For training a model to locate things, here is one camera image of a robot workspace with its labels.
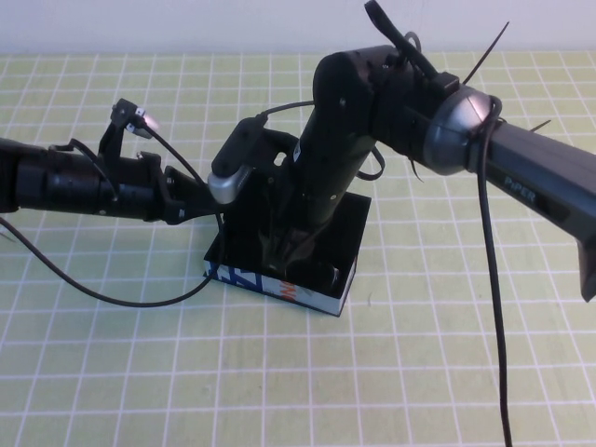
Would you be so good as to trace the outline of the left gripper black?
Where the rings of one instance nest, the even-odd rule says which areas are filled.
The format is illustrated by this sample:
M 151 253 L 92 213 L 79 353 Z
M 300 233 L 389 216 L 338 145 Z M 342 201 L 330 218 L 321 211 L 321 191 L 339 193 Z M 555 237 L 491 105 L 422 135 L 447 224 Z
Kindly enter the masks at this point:
M 166 167 L 165 175 L 161 157 L 149 153 L 119 158 L 109 179 L 80 155 L 57 155 L 44 174 L 44 207 L 167 224 L 224 211 L 205 183 L 174 167 Z

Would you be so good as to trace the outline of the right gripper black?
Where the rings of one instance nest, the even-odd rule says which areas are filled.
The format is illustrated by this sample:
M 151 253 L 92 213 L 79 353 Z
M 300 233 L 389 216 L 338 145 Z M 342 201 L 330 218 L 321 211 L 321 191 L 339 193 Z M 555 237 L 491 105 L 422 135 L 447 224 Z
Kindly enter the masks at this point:
M 280 144 L 284 155 L 270 193 L 266 267 L 286 269 L 285 245 L 291 230 L 290 261 L 309 258 L 322 228 L 369 154 L 367 138 L 297 138 Z

